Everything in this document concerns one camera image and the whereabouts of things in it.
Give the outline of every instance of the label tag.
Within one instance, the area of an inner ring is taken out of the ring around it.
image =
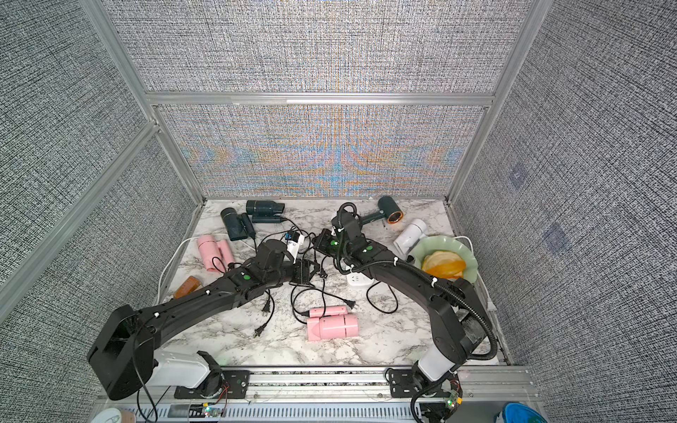
[[[292,240],[287,241],[287,251],[292,253],[292,256],[294,257],[294,263],[296,263],[296,257],[297,257],[297,254],[299,253],[299,247],[301,247],[303,245],[304,239],[305,239],[305,236],[299,234],[299,241],[292,241]]]

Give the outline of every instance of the red wire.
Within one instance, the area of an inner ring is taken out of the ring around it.
[[[216,405],[216,404],[219,403],[219,401],[221,400],[221,397],[223,396],[223,394],[225,394],[225,402],[226,402],[226,403],[228,402],[228,388],[229,388],[229,387],[230,387],[230,386],[229,386],[228,384],[224,384],[224,385],[222,386],[223,390],[221,391],[221,394],[219,395],[219,399],[216,400],[216,402],[215,402],[213,405]]]

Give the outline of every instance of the textured wall panel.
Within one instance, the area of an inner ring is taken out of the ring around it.
[[[0,284],[145,123],[77,1],[0,3]]]
[[[3,422],[85,422],[101,384],[85,357],[110,312],[149,305],[194,203],[152,139],[0,326]],[[41,418],[17,413],[26,398]]]
[[[456,205],[554,423],[677,414],[675,16],[556,1]]]
[[[151,90],[492,92],[510,1],[104,0]]]
[[[160,108],[206,196],[441,196],[480,107]]]

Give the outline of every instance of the marble surface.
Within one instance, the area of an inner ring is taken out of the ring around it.
[[[330,227],[330,221],[344,200],[285,200],[284,216],[293,220],[301,229],[320,233]],[[353,200],[358,213],[365,215],[376,210],[376,200]],[[428,235],[452,234],[452,228],[440,200],[398,200],[405,217],[399,223],[388,225],[376,221],[365,225],[363,231],[372,238],[393,249],[393,240],[412,219],[420,218],[428,224]],[[209,201],[202,212],[194,236],[206,233],[223,233],[217,239],[227,239],[219,212],[234,207],[244,212],[245,200]],[[257,241],[269,233],[287,230],[291,223],[256,224]],[[254,255],[252,240],[230,242],[236,261],[242,262]],[[209,352],[221,365],[410,365],[419,359],[432,344],[427,313],[414,301],[396,292],[399,309],[386,315],[374,309],[366,300],[366,290],[355,290],[347,285],[342,276],[325,261],[328,273],[326,291],[343,298],[355,300],[352,313],[359,320],[359,336],[354,338],[308,342],[306,326],[297,322],[290,305],[292,287],[284,284],[272,290],[275,313],[260,337],[254,337],[254,329],[263,324],[268,314],[263,313],[266,296],[260,296],[237,309],[214,315],[190,329],[176,335],[163,349],[181,353],[198,350]],[[179,269],[169,288],[169,296],[188,276],[197,277],[204,285],[214,282],[219,274],[204,269],[195,241],[191,241],[181,258]],[[321,286],[322,280],[315,276],[312,281]],[[385,284],[375,287],[372,302],[382,309],[391,309],[394,300]],[[318,291],[304,293],[297,301],[298,310],[321,307]],[[342,305],[343,302],[327,297],[327,305]]]

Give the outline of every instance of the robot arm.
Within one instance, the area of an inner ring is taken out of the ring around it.
[[[350,213],[342,206],[332,220],[339,237],[325,229],[315,239],[315,249],[332,256],[339,268],[344,260],[355,271],[392,285],[428,311],[435,346],[414,366],[421,386],[439,379],[468,358],[492,358],[496,339],[473,287],[463,279],[438,280],[398,261],[385,246],[364,237],[363,223],[356,210]],[[242,266],[187,296],[137,311],[129,305],[114,310],[87,355],[108,397],[118,400],[138,391],[158,364],[154,351],[174,335],[216,313],[244,305],[284,282],[309,281],[319,270],[313,261],[297,260],[294,264],[292,260],[285,261],[285,257],[291,259],[285,243],[268,240]],[[462,310],[455,313],[452,306]],[[473,356],[472,351],[485,335],[489,336],[492,350]],[[200,388],[208,396],[221,386],[221,368],[209,354],[198,354],[211,369]]]
[[[290,257],[285,243],[268,240],[255,257],[227,271],[212,284],[166,303],[134,310],[123,305],[114,310],[87,354],[87,360],[113,400],[123,399],[141,388],[156,367],[154,350],[174,335],[206,318],[244,305],[284,282],[310,280],[319,269],[308,260],[284,261]],[[201,353],[211,368],[220,367]],[[218,389],[218,381],[207,381],[205,393]]]

